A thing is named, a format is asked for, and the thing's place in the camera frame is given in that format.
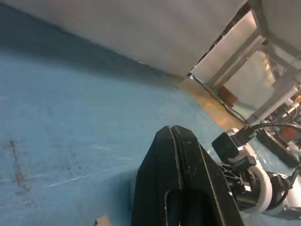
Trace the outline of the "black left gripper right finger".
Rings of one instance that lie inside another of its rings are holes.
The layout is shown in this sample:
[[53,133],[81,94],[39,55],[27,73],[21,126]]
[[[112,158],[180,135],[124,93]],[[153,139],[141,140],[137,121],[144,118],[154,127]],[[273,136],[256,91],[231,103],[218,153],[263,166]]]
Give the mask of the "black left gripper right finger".
[[180,226],[245,226],[223,172],[194,133],[173,126],[183,177]]

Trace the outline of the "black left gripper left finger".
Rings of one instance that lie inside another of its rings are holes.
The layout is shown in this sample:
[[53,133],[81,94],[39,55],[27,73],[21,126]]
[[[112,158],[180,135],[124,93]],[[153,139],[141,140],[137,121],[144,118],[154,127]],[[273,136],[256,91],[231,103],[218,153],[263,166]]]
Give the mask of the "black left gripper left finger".
[[160,129],[138,168],[131,226],[168,226],[168,198],[181,190],[175,137],[170,126]]

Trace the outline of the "black power strip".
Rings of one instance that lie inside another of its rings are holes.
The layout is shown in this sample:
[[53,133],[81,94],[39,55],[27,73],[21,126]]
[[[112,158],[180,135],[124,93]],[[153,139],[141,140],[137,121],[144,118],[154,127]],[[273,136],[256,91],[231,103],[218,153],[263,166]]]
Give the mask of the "black power strip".
[[257,134],[257,139],[268,148],[281,162],[289,168],[295,168],[301,165],[300,157],[286,149],[283,143],[279,142],[273,135],[265,130]]

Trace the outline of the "orange box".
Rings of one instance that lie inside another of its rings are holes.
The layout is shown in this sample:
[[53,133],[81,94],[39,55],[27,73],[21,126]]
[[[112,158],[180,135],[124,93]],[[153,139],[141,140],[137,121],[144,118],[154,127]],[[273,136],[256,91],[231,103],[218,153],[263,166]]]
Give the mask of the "orange box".
[[286,143],[301,139],[301,134],[292,128],[284,128],[281,130],[280,137]]

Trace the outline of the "beige tape piece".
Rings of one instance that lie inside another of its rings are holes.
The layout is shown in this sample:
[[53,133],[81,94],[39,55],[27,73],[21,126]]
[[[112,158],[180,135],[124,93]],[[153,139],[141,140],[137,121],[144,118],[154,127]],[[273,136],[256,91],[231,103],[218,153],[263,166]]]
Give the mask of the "beige tape piece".
[[98,217],[95,220],[94,226],[111,226],[110,219],[107,214]]

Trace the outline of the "brown cardboard box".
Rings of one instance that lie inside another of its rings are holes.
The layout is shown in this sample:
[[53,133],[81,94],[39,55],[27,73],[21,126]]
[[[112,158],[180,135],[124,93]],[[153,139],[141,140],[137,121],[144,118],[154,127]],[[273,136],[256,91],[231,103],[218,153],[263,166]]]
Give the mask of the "brown cardboard box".
[[238,98],[224,86],[218,89],[218,97],[230,107],[233,107],[238,100]]

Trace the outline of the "blue table cover sheet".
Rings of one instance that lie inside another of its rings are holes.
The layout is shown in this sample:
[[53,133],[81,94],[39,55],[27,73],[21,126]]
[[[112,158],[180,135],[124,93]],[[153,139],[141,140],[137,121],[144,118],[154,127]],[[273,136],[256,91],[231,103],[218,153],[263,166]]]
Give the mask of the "blue table cover sheet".
[[0,226],[130,226],[130,180],[169,125],[218,160],[222,128],[171,76],[0,3]]

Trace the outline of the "white backdrop curtain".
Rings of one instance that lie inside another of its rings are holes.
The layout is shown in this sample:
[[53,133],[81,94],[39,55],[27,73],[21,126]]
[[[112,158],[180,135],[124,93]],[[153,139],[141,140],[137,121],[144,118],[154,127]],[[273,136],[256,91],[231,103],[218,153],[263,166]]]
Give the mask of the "white backdrop curtain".
[[0,0],[125,57],[185,76],[247,0]]

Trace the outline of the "white metal frame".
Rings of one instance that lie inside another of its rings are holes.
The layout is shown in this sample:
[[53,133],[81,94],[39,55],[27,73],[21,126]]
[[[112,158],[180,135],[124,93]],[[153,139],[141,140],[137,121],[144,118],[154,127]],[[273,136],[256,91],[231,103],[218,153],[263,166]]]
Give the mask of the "white metal frame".
[[217,94],[226,87],[255,122],[301,89],[301,0],[246,0],[238,15],[191,73]]

